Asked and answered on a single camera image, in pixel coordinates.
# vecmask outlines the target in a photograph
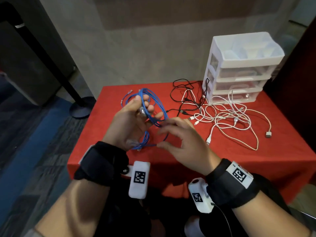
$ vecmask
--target person's left hand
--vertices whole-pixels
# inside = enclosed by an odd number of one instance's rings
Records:
[[[152,114],[154,112],[154,106],[148,103],[147,100],[149,96],[143,95],[143,99],[145,100],[146,108],[149,113]],[[102,141],[125,151],[137,146],[144,132],[152,126],[152,122],[147,120],[147,117],[140,115],[138,110],[141,106],[141,98],[137,95],[115,114]],[[156,119],[162,117],[162,112],[155,115]]]

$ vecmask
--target white cable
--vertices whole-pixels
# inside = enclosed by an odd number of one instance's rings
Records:
[[[271,122],[270,120],[267,118],[266,115],[264,115],[263,113],[259,112],[259,111],[256,111],[256,110],[252,110],[252,109],[248,109],[246,105],[244,104],[241,104],[241,103],[234,103],[234,97],[233,97],[233,90],[231,90],[228,94],[228,100],[221,97],[221,96],[212,96],[211,98],[211,103],[208,102],[207,99],[206,102],[207,104],[202,104],[201,106],[195,104],[195,103],[189,103],[189,102],[184,102],[183,99],[184,99],[184,96],[186,94],[186,92],[188,91],[189,89],[187,89],[185,92],[184,92],[184,95],[182,97],[182,103],[183,104],[187,104],[187,105],[195,105],[198,109],[199,109],[199,113],[195,113],[193,116],[191,116],[189,119],[190,120],[193,120],[195,119],[196,122],[194,123],[194,125],[197,125],[199,122],[203,122],[203,123],[211,123],[211,122],[214,122],[214,125],[212,126],[211,128],[211,132],[210,132],[210,135],[208,136],[206,142],[207,144],[209,145],[210,142],[211,142],[211,138],[212,138],[212,134],[213,134],[213,130],[215,127],[218,127],[219,130],[222,132],[223,135],[225,135],[226,137],[232,139],[232,140],[235,140],[235,141],[238,141],[242,144],[244,144],[246,147],[252,149],[252,150],[258,150],[259,148],[259,139],[256,135],[256,133],[254,132],[254,130],[252,129],[251,127],[251,119],[250,117],[246,114],[246,111],[254,111],[254,112],[257,112],[261,115],[263,115],[265,117],[265,119],[268,121],[269,123],[269,130],[266,132],[266,137],[271,137],[272,133],[271,133]],[[192,93],[192,96],[194,98],[194,102],[196,101],[196,98],[195,98],[195,95],[193,94],[193,91],[190,90],[191,93]],[[223,101],[219,102],[219,103],[213,103],[213,98],[214,97],[217,97],[217,98],[220,98],[220,99],[223,99]],[[215,115],[212,116],[211,114],[209,114],[207,112],[207,108],[208,107],[212,107],[213,110],[214,110],[214,113]],[[229,118],[233,118],[234,119],[234,124],[229,124],[229,123],[225,123],[225,122],[220,122],[221,120],[223,119],[229,119]],[[244,124],[246,124],[246,127],[244,128],[238,128],[236,127],[236,124],[237,122],[240,121]],[[248,144],[244,143],[243,141],[239,140],[239,139],[236,139],[234,137],[231,137],[229,135],[227,135],[223,129],[228,129],[228,128],[233,128],[233,129],[236,129],[236,130],[240,130],[240,131],[246,131],[248,129],[250,129],[250,131],[254,134],[256,140],[257,140],[257,144],[256,144],[256,147],[251,147],[249,146]]]

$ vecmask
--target human hand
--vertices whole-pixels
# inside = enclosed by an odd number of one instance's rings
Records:
[[[143,99],[145,100],[145,107],[152,114],[154,106],[148,103],[149,96],[143,95]],[[147,117],[140,115],[138,110],[141,106],[141,98],[137,95],[115,114],[102,141],[125,151],[137,146],[144,132],[152,126],[152,122],[147,120]],[[162,112],[155,115],[156,119],[161,117],[163,117]]]
[[[208,175],[219,165],[221,159],[210,150],[188,119],[175,117],[161,124],[163,127],[160,128],[159,134],[171,133],[179,137],[182,144],[177,148],[163,141],[158,143],[157,147],[169,151],[181,164],[203,175]]]

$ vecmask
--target person's right arm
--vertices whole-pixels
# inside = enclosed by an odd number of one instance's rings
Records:
[[[179,117],[163,122],[160,133],[171,133],[182,140],[177,148],[168,142],[157,147],[169,151],[184,166],[203,175],[211,173],[221,159],[212,152],[188,120]],[[244,204],[233,209],[237,219],[250,237],[308,237],[311,231],[293,216],[274,203],[263,192]]]

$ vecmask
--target person's left arm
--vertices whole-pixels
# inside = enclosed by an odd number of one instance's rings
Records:
[[[152,125],[139,113],[142,106],[136,96],[121,111],[116,113],[103,142],[128,151]],[[145,101],[152,114],[154,107]],[[162,112],[155,117],[160,119]],[[109,195],[110,187],[88,181],[73,180],[66,191],[35,226],[35,231],[44,237],[92,237]]]

